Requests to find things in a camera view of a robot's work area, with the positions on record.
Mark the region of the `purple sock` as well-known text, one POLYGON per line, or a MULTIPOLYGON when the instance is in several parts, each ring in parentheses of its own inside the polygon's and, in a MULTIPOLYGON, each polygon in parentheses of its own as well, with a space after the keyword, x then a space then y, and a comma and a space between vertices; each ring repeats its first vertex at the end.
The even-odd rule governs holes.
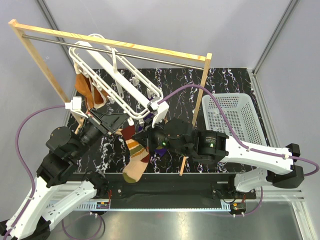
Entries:
MULTIPOLYGON (((156 100, 159 100, 160 98, 159 97, 152 97, 152 98, 149 98, 149 100, 151 102, 155 102, 156 100)), ((140 131, 143 130, 144 126, 145 126, 145 123, 147 123, 147 121, 149 119, 151 119, 151 122, 153 121, 153 118, 154 118, 154 114, 151 112, 149 113, 147 116, 145 116, 143 118, 143 122, 140 122, 139 123, 139 127, 137 129, 137 132, 139 133, 140 131)), ((138 141, 137 142, 142 145, 145 149, 147 148, 147 140, 141 140, 141 141, 138 141)), ((163 148, 162 146, 158 146, 156 149, 152 150, 151 151, 152 153, 157 153, 160 157, 164 156, 167 152, 167 150, 165 148, 163 148)))

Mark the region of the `white plastic clip hanger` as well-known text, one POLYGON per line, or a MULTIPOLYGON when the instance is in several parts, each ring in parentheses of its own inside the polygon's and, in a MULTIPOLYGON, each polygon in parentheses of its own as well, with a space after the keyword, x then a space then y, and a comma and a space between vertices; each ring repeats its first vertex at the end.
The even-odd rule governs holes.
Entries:
POLYGON ((163 100, 164 94, 119 51, 106 46, 107 60, 99 50, 86 41, 77 41, 68 49, 76 73, 75 88, 84 97, 87 110, 99 109, 108 102, 117 103, 129 117, 145 122, 148 115, 153 117, 151 125, 162 122, 169 110, 163 100), (116 88, 107 83, 80 56, 85 50, 99 66, 114 80, 116 88))

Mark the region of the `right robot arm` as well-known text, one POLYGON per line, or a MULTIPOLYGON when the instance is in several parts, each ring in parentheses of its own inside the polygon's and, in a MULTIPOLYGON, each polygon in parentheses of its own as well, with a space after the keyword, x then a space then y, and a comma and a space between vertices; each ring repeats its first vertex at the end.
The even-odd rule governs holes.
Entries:
POLYGON ((238 163, 255 169, 231 177, 227 185, 228 195, 239 198, 252 189, 274 186, 295 189, 305 179, 304 170, 295 165, 293 150, 297 145, 283 148, 237 141, 225 133, 203 130, 181 119, 173 118, 167 123, 146 125, 132 137, 146 150, 157 148, 191 158, 201 164, 238 163))

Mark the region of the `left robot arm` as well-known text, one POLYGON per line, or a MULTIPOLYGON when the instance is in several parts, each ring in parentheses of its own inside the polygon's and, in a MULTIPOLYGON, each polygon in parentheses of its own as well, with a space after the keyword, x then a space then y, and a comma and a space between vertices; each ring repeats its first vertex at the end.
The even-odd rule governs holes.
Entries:
POLYGON ((111 135, 129 118, 125 113, 104 114, 94 110, 78 133, 67 126, 53 130, 43 158, 32 177, 31 190, 8 220, 0 223, 0 234, 13 240, 46 240, 57 223, 83 202, 109 195, 109 182, 99 172, 92 172, 74 191, 49 207, 56 192, 66 184, 78 168, 78 160, 103 136, 111 135))

